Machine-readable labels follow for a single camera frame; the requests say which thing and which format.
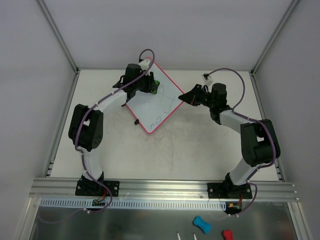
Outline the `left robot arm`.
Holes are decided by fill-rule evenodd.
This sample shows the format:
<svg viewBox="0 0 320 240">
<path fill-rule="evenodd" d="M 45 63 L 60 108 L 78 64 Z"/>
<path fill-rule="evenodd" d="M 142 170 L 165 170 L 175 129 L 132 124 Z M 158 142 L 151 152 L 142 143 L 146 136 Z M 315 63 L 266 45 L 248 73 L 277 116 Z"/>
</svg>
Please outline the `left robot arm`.
<svg viewBox="0 0 320 240">
<path fill-rule="evenodd" d="M 104 191 L 103 170 L 98 153 L 95 149 L 103 139 L 104 117 L 117 107 L 124 106 L 138 91 L 156 94 L 159 82 L 150 71 L 152 62 L 149 59 L 140 63 L 130 63 L 125 74 L 113 85 L 111 93 L 93 104 L 92 107 L 78 104 L 71 118 L 68 137 L 72 140 L 75 150 L 80 153 L 83 174 L 89 180 L 87 189 L 93 195 Z"/>
</svg>

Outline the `green bone-shaped eraser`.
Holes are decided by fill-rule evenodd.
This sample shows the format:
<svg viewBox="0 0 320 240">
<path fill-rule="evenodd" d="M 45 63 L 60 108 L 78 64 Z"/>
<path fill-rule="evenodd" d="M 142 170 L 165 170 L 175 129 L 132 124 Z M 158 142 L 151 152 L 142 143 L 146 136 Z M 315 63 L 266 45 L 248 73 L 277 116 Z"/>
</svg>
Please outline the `green bone-shaped eraser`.
<svg viewBox="0 0 320 240">
<path fill-rule="evenodd" d="M 155 95 L 158 91 L 158 87 L 160 85 L 160 82 L 158 80 L 154 80 L 151 86 L 151 94 Z"/>
</svg>

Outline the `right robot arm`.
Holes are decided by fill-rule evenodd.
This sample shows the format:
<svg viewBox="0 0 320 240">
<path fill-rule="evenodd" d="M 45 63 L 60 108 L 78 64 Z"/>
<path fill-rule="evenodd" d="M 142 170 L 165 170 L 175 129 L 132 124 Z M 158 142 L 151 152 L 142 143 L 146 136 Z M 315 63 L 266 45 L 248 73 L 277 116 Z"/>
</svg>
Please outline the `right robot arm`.
<svg viewBox="0 0 320 240">
<path fill-rule="evenodd" d="M 226 174 L 224 181 L 209 191 L 210 194 L 238 198 L 246 193 L 257 171 L 270 167 L 280 156 L 280 146 L 272 122 L 269 119 L 254 120 L 232 110 L 227 104 L 227 88 L 224 84 L 215 83 L 211 91 L 197 84 L 178 98 L 191 106 L 208 107 L 214 122 L 240 134 L 242 158 Z"/>
</svg>

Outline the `pink-framed whiteboard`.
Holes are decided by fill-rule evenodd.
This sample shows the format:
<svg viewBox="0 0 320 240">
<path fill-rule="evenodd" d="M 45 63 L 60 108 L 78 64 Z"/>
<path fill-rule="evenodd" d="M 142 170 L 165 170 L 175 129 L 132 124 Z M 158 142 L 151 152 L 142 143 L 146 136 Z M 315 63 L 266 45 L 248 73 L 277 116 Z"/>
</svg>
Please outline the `pink-framed whiteboard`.
<svg viewBox="0 0 320 240">
<path fill-rule="evenodd" d="M 184 92 L 180 87 L 154 63 L 150 69 L 154 79 L 159 81 L 156 94 L 138 91 L 126 104 L 141 127 L 152 134 L 183 103 L 179 96 Z"/>
</svg>

